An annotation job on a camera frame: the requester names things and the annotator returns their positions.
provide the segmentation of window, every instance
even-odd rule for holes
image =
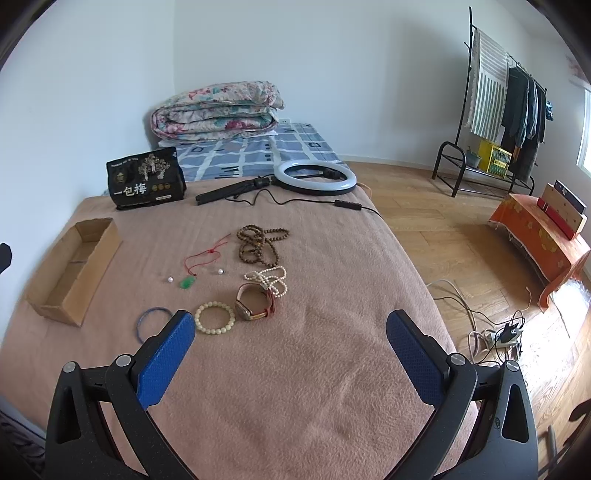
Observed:
[[[585,90],[585,119],[583,124],[583,138],[579,150],[579,167],[591,175],[591,92]]]

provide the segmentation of pearl necklace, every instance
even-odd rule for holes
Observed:
[[[273,270],[282,270],[283,276],[278,277],[277,275],[265,275],[265,273],[271,272]],[[266,288],[267,290],[271,290],[272,295],[276,299],[278,299],[287,293],[287,285],[285,285],[285,282],[284,282],[286,276],[287,276],[287,271],[285,270],[285,268],[282,267],[281,265],[278,265],[276,267],[267,268],[266,270],[261,270],[259,272],[255,272],[255,271],[249,272],[244,275],[244,279],[249,280],[249,281],[259,282],[264,288]],[[283,287],[282,292],[280,292],[279,288],[277,288],[275,286],[276,283],[278,283],[279,285],[281,285]]]
[[[218,307],[218,308],[224,309],[230,314],[230,321],[228,322],[228,324],[225,327],[217,328],[217,329],[215,329],[215,328],[208,329],[208,328],[205,328],[203,325],[201,325],[201,322],[199,321],[199,317],[201,316],[201,312],[203,310],[210,308],[210,307]],[[221,333],[229,332],[232,329],[232,327],[234,326],[235,320],[236,320],[236,316],[234,314],[234,310],[232,310],[231,307],[229,307],[225,303],[222,303],[221,301],[208,301],[207,303],[204,303],[203,305],[201,305],[197,309],[197,311],[195,312],[195,325],[197,326],[197,330],[205,333],[206,335],[220,335]]]

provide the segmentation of black snack bag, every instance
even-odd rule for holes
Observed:
[[[107,174],[118,210],[182,200],[187,190],[174,147],[107,162]]]

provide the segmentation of blue gripper pad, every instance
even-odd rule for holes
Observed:
[[[137,397],[144,410],[162,400],[194,338],[195,322],[187,312],[138,375]]]
[[[388,315],[386,336],[418,396],[424,403],[439,408],[445,397],[443,377],[419,340],[424,335],[404,311],[397,310]]]

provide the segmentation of clothes rack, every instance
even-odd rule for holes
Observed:
[[[458,192],[469,192],[469,193],[477,193],[477,194],[481,194],[481,195],[487,195],[487,196],[491,196],[491,197],[503,198],[503,197],[505,197],[505,195],[507,193],[512,193],[513,189],[515,187],[527,189],[529,191],[529,195],[532,195],[534,193],[534,188],[535,188],[535,181],[534,181],[533,177],[530,176],[531,185],[529,185],[529,183],[526,183],[523,180],[515,178],[515,174],[513,174],[512,172],[509,172],[509,171],[507,171],[507,174],[504,178],[500,178],[495,175],[491,175],[490,173],[479,170],[478,168],[470,167],[469,165],[466,164],[466,152],[464,151],[464,149],[462,147],[458,146],[458,144],[457,144],[458,140],[460,140],[460,133],[462,132],[462,125],[464,123],[464,116],[466,115],[466,101],[468,98],[468,88],[470,86],[470,73],[472,71],[472,46],[473,46],[473,42],[474,42],[474,32],[476,31],[476,26],[474,25],[474,23],[472,21],[472,7],[469,7],[469,9],[470,9],[470,45],[468,45],[466,42],[464,42],[464,45],[466,45],[466,47],[468,47],[468,53],[469,53],[468,73],[466,75],[466,90],[464,91],[464,103],[462,105],[462,114],[460,116],[460,124],[457,127],[456,139],[453,142],[445,141],[439,147],[439,151],[437,153],[437,160],[435,162],[435,166],[433,167],[433,175],[431,176],[431,178],[433,180],[435,180],[435,178],[438,178],[445,185],[450,187],[452,190],[452,197],[455,197]],[[507,55],[515,62],[515,66],[517,66],[518,68],[523,70],[523,72],[525,74],[527,74],[530,78],[532,78],[532,80],[535,81],[535,83],[540,88],[544,89],[544,91],[547,92],[547,89],[543,88],[533,78],[533,76],[531,76],[527,72],[527,70],[523,67],[523,65],[513,55],[511,55],[509,53]],[[446,147],[453,148],[454,150],[459,152],[461,157],[454,157],[452,155],[445,154],[444,150]],[[459,169],[459,174],[457,177],[447,177],[447,176],[444,177],[438,173],[439,165],[441,163],[442,158],[445,158],[445,160],[449,161],[452,165],[454,165],[455,167],[457,167]],[[464,174],[466,171],[469,171],[471,173],[474,173],[474,174],[477,174],[477,175],[480,175],[483,177],[489,177],[489,178],[495,179],[499,182],[505,183],[508,185],[508,188],[503,188],[502,186],[499,186],[499,185],[493,185],[490,183],[483,183],[483,182],[472,180],[472,179],[470,179],[470,180],[464,179]],[[448,180],[451,180],[451,181],[455,180],[455,184],[452,185],[451,183],[449,183]],[[491,189],[499,190],[499,193],[495,193],[495,192],[488,193],[488,192],[482,192],[482,191],[478,191],[478,190],[472,190],[470,188],[460,188],[462,185],[462,182],[465,182],[468,184],[476,184],[476,185],[486,186]]]

